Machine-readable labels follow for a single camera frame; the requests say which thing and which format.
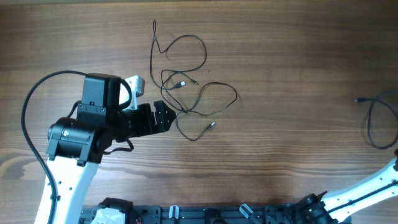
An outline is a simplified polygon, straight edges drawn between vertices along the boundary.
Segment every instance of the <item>wooden table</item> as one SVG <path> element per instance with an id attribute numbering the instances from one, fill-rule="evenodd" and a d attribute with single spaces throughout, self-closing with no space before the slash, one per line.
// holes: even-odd
<path id="1" fill-rule="evenodd" d="M 208 60 L 190 76 L 201 85 L 229 83 L 238 101 L 209 118 L 182 117 L 180 126 L 192 137 L 216 121 L 197 142 L 172 126 L 132 139 L 132 153 L 104 156 L 86 206 L 105 197 L 165 206 L 293 203 L 372 174 L 394 149 L 366 144 L 361 125 L 369 105 L 354 99 L 398 85 L 397 9 L 396 3 L 363 1 L 0 7 L 0 223 L 32 223 L 40 203 L 44 172 L 20 126 L 32 85 L 59 70 L 140 75 L 146 89 L 139 102 L 160 100 L 149 76 L 154 19 L 163 49 L 180 35 L 200 36 Z M 198 42 L 183 40 L 168 58 L 155 53 L 155 77 L 164 68 L 194 67 L 202 56 Z M 174 94 L 192 105 L 200 87 L 188 83 Z M 66 116 L 82 88 L 82 77 L 64 75 L 33 95 L 27 126 L 45 159 L 48 128 Z M 220 108 L 232 96 L 210 87 L 198 110 Z M 396 127 L 383 125 L 394 120 L 382 109 L 375 113 L 385 115 L 375 122 L 390 139 Z M 396 205 L 390 199 L 364 209 L 354 223 L 395 223 Z"/>

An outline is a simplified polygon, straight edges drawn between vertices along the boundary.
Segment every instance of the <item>white plastic part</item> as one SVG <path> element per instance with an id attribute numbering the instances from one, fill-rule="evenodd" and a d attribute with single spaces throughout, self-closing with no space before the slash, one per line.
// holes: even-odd
<path id="1" fill-rule="evenodd" d="M 88 187 L 93 180 L 98 164 L 87 162 L 86 166 L 77 166 L 76 159 L 57 156 L 47 161 L 56 181 L 60 200 L 55 208 L 54 224 L 77 224 Z M 51 209 L 51 186 L 46 178 L 42 201 L 36 215 L 35 224 L 45 224 L 49 220 Z"/>
<path id="2" fill-rule="evenodd" d="M 388 163 L 387 166 L 377 171 L 375 174 L 359 181 L 357 184 L 343 190 L 337 190 L 325 194 L 322 198 L 322 201 L 325 203 L 326 211 L 330 211 L 331 209 L 339 207 L 340 205 L 344 205 L 350 201 L 356 200 L 398 180 L 398 172 L 393 168 L 395 163 L 396 159 L 393 159 L 390 163 Z M 343 222 L 354 212 L 396 195 L 398 195 L 398 185 L 389 187 L 388 189 L 380 191 L 357 203 L 331 212 L 330 216 L 337 219 L 339 222 Z"/>
<path id="3" fill-rule="evenodd" d="M 113 208 L 101 208 L 97 211 L 93 224 L 124 224 L 126 214 Z"/>
<path id="4" fill-rule="evenodd" d="M 138 75 L 134 75 L 133 77 L 127 78 L 126 82 L 129 84 L 132 94 L 132 99 L 127 109 L 136 110 L 137 97 L 142 96 L 144 94 L 145 80 L 139 77 Z M 123 85 L 121 85 L 119 104 L 124 103 L 127 100 L 129 100 L 129 93 L 127 92 L 126 88 Z"/>

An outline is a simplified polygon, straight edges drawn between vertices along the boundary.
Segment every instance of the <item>table surface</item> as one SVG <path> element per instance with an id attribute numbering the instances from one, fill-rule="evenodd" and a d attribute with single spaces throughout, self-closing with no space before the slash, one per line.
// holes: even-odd
<path id="1" fill-rule="evenodd" d="M 149 76 L 152 21 L 164 49 L 184 34 L 208 49 L 203 68 L 189 73 L 175 94 L 192 105 L 208 82 L 234 86 L 239 98 L 211 117 L 187 114 L 169 132 L 131 139 L 135 150 L 104 156 L 85 199 L 105 197 L 136 205 L 293 203 L 310 193 L 347 187 L 382 168 L 394 149 L 366 144 L 361 129 L 368 104 L 398 85 L 398 13 L 393 2 L 139 2 L 0 7 L 0 223 L 32 223 L 44 172 L 21 131 L 27 92 L 59 70 L 140 75 L 139 103 L 161 100 Z M 203 49 L 185 39 L 168 56 L 154 54 L 154 74 L 191 68 Z M 175 77 L 174 82 L 185 80 Z M 47 130 L 81 99 L 83 78 L 46 81 L 27 110 L 31 138 L 46 159 Z M 198 110 L 210 112 L 233 92 L 212 86 Z M 377 112 L 376 134 L 391 139 L 391 115 Z M 353 215 L 354 223 L 395 223 L 397 199 Z"/>

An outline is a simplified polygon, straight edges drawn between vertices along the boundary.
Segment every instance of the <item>wooden tabletop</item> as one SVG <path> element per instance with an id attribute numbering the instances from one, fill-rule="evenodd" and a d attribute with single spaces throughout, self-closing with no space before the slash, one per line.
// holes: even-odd
<path id="1" fill-rule="evenodd" d="M 398 86 L 397 12 L 386 1 L 0 7 L 0 223 L 32 223 L 43 191 L 44 172 L 20 125 L 30 88 L 59 70 L 139 75 L 146 80 L 139 103 L 161 100 L 149 76 L 154 19 L 163 49 L 184 34 L 201 37 L 208 49 L 203 68 L 189 73 L 200 86 L 174 78 L 187 82 L 173 92 L 179 100 L 192 105 L 208 82 L 234 86 L 239 98 L 214 116 L 181 117 L 190 137 L 216 122 L 199 141 L 173 125 L 132 138 L 131 153 L 104 156 L 86 207 L 105 197 L 164 206 L 294 203 L 354 184 L 394 157 L 394 149 L 366 144 L 361 126 L 369 105 L 354 99 Z M 155 78 L 202 60 L 200 43 L 182 40 L 167 57 L 154 54 Z M 82 88 L 82 77 L 55 77 L 29 102 L 27 127 L 45 159 L 48 128 L 81 99 Z M 198 110 L 217 110 L 232 97 L 228 88 L 209 87 Z M 375 113 L 378 141 L 390 140 L 395 121 L 383 109 Z M 386 200 L 353 221 L 395 223 L 396 205 L 396 198 Z"/>

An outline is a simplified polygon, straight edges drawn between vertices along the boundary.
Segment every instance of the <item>wood grain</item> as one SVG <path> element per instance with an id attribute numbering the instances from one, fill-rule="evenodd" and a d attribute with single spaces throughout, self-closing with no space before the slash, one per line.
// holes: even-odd
<path id="1" fill-rule="evenodd" d="M 161 99 L 149 76 L 152 21 L 166 47 L 183 34 L 200 36 L 205 66 L 190 73 L 201 85 L 226 82 L 238 101 L 220 114 L 188 114 L 181 128 L 132 139 L 132 153 L 104 156 L 85 206 L 105 197 L 136 205 L 292 203 L 349 186 L 393 158 L 394 149 L 366 144 L 361 125 L 374 96 L 398 85 L 395 2 L 139 2 L 0 7 L 0 223 L 32 223 L 44 173 L 25 143 L 21 106 L 32 85 L 59 70 L 146 79 L 140 103 Z M 201 62 L 203 49 L 183 40 L 168 57 L 154 55 L 154 72 Z M 176 77 L 174 82 L 183 80 Z M 81 98 L 82 77 L 46 81 L 27 110 L 33 142 L 46 157 L 47 130 Z M 175 91 L 192 105 L 200 86 Z M 233 93 L 210 87 L 198 105 L 212 111 Z M 375 111 L 378 141 L 396 130 Z M 396 199 L 353 215 L 354 223 L 395 223 Z"/>

